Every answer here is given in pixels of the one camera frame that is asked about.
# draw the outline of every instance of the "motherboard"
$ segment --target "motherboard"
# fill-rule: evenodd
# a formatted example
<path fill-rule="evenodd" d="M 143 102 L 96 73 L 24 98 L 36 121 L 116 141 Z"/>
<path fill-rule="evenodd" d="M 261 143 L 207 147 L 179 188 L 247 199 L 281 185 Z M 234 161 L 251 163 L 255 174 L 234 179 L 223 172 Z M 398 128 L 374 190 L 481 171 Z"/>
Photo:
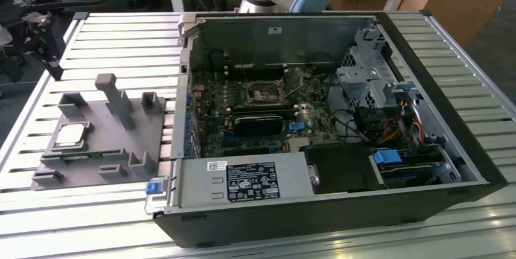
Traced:
<path fill-rule="evenodd" d="M 194 73 L 202 157 L 298 152 L 337 142 L 326 107 L 330 76 L 310 65 L 285 64 Z"/>

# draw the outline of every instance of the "white sticker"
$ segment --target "white sticker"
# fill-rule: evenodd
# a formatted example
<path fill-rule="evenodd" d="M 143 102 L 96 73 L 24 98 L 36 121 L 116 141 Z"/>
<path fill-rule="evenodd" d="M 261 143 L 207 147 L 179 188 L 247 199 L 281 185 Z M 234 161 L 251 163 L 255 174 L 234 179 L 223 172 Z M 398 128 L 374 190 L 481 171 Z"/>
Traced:
<path fill-rule="evenodd" d="M 269 34 L 281 34 L 282 31 L 283 29 L 279 27 L 269 28 Z"/>
<path fill-rule="evenodd" d="M 78 156 L 66 156 L 61 158 L 61 160 L 64 160 L 64 161 L 76 161 L 78 159 L 90 159 L 90 156 L 78 155 Z"/>
<path fill-rule="evenodd" d="M 211 170 L 226 170 L 226 161 L 209 161 L 209 171 Z"/>

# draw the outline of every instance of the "white label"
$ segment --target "white label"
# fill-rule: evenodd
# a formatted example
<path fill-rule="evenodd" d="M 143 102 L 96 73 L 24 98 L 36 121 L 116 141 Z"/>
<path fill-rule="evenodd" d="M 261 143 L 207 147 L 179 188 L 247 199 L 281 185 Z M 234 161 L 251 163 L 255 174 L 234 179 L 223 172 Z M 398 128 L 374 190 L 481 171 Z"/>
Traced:
<path fill-rule="evenodd" d="M 235 69 L 245 69 L 245 68 L 251 68 L 254 67 L 254 64 L 242 64 L 242 65 L 235 65 Z"/>
<path fill-rule="evenodd" d="M 76 161 L 78 159 L 90 159 L 90 156 L 78 155 L 78 156 L 66 156 L 61 158 L 63 161 Z"/>
<path fill-rule="evenodd" d="M 282 31 L 283 29 L 279 27 L 269 28 L 269 34 L 281 34 Z"/>
<path fill-rule="evenodd" d="M 209 171 L 226 170 L 226 161 L 209 161 Z"/>

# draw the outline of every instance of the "barcode sticker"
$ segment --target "barcode sticker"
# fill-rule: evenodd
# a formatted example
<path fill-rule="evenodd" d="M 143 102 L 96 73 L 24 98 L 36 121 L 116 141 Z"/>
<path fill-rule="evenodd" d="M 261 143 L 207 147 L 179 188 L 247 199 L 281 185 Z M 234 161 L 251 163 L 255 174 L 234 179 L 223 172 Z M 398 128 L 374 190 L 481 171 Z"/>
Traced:
<path fill-rule="evenodd" d="M 209 171 L 226 170 L 226 166 L 227 166 L 226 161 L 209 161 Z"/>

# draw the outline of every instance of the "floor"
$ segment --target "floor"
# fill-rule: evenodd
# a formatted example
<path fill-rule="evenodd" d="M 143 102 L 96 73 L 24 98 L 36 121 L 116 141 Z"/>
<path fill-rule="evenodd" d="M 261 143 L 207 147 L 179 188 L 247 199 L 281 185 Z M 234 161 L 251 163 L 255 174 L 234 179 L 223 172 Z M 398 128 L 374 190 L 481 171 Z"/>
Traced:
<path fill-rule="evenodd" d="M 516 103 L 516 0 L 505 0 L 500 11 L 495 13 L 488 24 L 481 29 L 475 40 L 467 47 L 467 52 L 484 69 L 503 92 Z M 24 66 L 21 83 L 11 84 L 7 77 L 0 75 L 0 145 L 16 121 L 25 101 L 36 85 L 43 69 Z"/>

